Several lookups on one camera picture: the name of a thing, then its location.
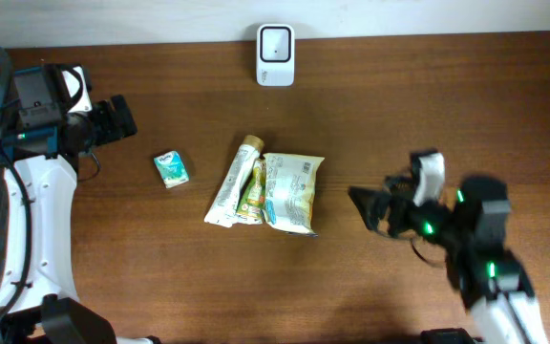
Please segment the white tube tan cap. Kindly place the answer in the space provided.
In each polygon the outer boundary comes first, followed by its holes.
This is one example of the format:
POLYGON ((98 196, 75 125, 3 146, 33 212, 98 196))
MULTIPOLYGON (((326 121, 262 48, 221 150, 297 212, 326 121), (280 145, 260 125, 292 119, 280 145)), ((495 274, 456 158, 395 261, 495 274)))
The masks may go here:
POLYGON ((264 148, 262 139, 247 135, 231 162, 222 185, 211 204, 204 221, 208 224, 232 227, 237 223, 237 207, 242 188, 253 170, 256 159, 264 148))

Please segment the green drink pouch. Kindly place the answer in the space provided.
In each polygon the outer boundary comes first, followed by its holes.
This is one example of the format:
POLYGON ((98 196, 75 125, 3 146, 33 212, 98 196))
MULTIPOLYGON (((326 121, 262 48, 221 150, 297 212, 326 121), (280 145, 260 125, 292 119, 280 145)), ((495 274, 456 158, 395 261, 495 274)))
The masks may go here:
POLYGON ((263 222, 265 190, 265 162, 258 158, 252 168, 252 177, 247 184, 236 211, 237 222, 243 225, 260 225, 263 222))

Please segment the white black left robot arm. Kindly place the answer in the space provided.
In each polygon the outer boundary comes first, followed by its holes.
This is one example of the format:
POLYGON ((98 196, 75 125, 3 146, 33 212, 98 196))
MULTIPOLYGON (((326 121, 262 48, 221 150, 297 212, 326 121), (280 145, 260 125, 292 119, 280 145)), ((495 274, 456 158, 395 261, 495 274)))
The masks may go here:
POLYGON ((80 64, 17 71, 0 96, 0 343, 115 343, 82 305, 71 219, 81 158, 131 137, 122 96, 92 102, 80 64))

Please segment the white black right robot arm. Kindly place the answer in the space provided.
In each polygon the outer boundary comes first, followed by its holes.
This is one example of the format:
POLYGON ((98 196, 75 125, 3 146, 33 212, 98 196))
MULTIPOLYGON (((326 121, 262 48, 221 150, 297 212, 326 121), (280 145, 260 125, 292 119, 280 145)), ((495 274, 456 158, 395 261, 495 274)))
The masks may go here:
POLYGON ((453 207, 440 177, 388 177, 381 190, 349 188, 366 228, 386 236, 413 231, 442 247, 449 282, 487 343, 545 343, 539 300, 525 268, 505 246, 507 185, 490 176, 462 181, 453 207))

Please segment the yellow white snack bag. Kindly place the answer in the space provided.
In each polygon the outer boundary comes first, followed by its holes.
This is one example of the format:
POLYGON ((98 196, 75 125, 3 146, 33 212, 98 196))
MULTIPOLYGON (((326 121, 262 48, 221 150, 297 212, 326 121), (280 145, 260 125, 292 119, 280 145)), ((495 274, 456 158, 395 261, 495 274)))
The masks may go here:
POLYGON ((266 153, 263 214, 274 229, 316 236, 311 228, 317 170, 323 157, 266 153))

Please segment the teal white tissue pack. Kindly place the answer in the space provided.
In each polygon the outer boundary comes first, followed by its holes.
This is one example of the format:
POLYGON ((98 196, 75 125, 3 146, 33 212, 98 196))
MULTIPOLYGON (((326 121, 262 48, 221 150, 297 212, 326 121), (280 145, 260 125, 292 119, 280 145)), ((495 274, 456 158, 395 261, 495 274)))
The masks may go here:
POLYGON ((189 174, 177 151, 170 151, 155 157, 154 163, 166 188, 190 181, 189 174))

